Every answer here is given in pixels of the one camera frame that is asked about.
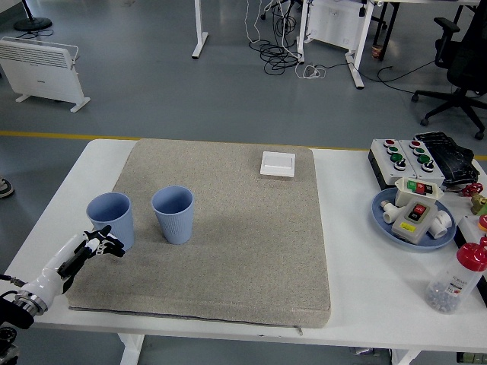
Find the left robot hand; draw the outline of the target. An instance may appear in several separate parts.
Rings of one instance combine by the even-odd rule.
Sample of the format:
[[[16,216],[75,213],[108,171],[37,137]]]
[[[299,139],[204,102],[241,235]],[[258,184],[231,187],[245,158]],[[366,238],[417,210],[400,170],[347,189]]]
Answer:
[[[111,226],[74,235],[45,265],[35,280],[23,285],[16,294],[17,302],[29,303],[45,312],[54,299],[65,293],[88,259],[97,255],[125,255],[124,244],[113,234]]]

